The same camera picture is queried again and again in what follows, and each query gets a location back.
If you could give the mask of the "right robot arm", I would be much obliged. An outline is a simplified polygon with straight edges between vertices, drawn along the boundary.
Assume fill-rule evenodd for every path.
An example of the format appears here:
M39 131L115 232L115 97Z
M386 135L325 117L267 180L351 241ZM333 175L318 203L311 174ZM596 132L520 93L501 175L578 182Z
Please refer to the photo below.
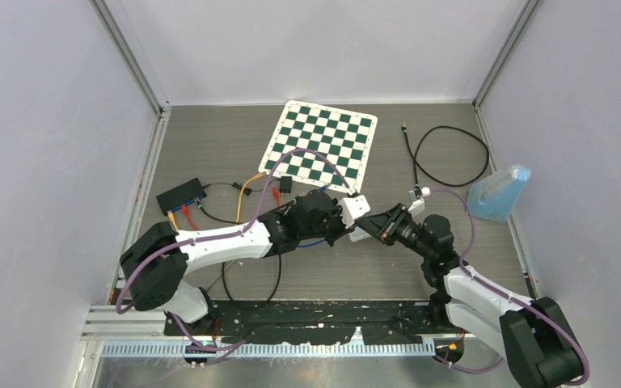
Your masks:
M357 225L381 243L399 243L420 255L435 288L429 321L439 331L463 329L506 362L521 387L581 384L589 363L560 306L548 297L513 293L477 272L453 247L447 218L433 214L416 223L403 205L364 216Z

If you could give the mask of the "black network switch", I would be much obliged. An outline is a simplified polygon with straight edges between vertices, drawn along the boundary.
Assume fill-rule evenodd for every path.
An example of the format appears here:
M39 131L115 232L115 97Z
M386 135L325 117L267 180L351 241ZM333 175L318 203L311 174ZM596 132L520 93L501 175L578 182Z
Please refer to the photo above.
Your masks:
M205 189L198 178L190 179L166 192L158 194L156 200L163 215L181 209L182 205L190 205L207 197Z

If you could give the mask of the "green white chessboard mat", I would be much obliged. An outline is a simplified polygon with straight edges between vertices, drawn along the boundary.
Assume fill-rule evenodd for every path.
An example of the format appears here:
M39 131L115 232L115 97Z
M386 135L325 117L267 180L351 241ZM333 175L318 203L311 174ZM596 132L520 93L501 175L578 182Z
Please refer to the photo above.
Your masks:
M362 112L288 101L258 167L259 173L327 187L361 190L378 118Z

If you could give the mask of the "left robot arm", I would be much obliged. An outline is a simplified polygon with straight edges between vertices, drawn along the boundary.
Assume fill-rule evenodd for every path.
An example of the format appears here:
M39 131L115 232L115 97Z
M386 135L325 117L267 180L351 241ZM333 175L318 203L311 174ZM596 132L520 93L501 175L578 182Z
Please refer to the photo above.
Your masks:
M337 200L312 190L241 225L187 231L156 223L120 257L125 286L116 311L162 309L194 333L207 334L216 314L207 292L187 283L185 275L233 260L284 255L306 240L332 244L369 211L363 195Z

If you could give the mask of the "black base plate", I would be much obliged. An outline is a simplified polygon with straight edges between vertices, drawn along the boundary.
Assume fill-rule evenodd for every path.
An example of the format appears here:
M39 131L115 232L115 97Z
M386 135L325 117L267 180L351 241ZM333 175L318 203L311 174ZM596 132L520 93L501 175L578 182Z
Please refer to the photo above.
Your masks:
M435 324L428 303L396 300L358 301L242 301L216 300L214 309L189 333L228 344L346 344L361 334L368 345L416 344L423 335L452 335L461 331Z

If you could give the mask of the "white router box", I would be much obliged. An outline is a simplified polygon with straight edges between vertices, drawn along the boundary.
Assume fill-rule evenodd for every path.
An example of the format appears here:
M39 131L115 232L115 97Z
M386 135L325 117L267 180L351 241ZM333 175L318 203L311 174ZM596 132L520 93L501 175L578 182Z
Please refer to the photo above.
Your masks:
M370 234L359 226L355 226L353 228L353 231L349 233L349 239L351 242L354 242L354 243L364 240L366 238L370 238Z

